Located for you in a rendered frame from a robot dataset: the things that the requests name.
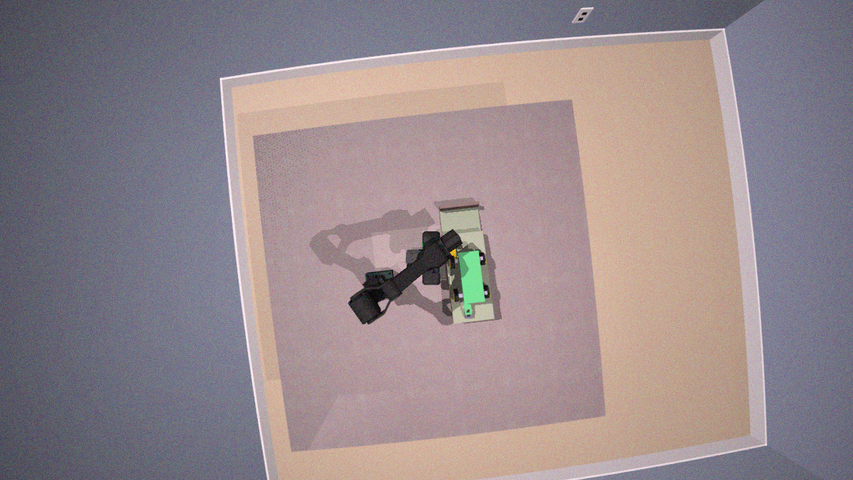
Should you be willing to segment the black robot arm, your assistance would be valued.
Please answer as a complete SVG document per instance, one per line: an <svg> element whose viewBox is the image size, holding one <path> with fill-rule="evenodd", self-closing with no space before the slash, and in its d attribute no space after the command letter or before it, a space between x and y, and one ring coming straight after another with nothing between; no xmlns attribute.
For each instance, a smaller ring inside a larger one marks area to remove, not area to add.
<svg viewBox="0 0 853 480"><path fill-rule="evenodd" d="M434 243L433 243L434 242ZM425 271L438 269L444 265L452 255L450 252L462 244L459 234L453 229L442 237L430 238L423 249L409 249L406 252L407 268L400 271L395 277L386 280L384 275L368 277L363 283L363 289L350 297L349 305L353 308L361 323L372 324L376 319L386 313L390 303L397 297L401 297L403 289L418 279ZM388 298L385 310L378 305L380 301Z"/></svg>

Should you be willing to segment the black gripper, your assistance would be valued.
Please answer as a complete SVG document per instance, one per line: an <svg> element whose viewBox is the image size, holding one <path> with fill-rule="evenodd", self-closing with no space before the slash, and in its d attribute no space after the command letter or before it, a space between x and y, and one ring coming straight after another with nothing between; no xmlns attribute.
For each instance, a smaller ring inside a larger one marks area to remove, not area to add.
<svg viewBox="0 0 853 480"><path fill-rule="evenodd" d="M438 231L424 231L423 246L425 245L424 243L430 240L430 238L436 238L438 236L440 237L440 232ZM440 285L440 268L425 271L423 273L423 285Z"/></svg>

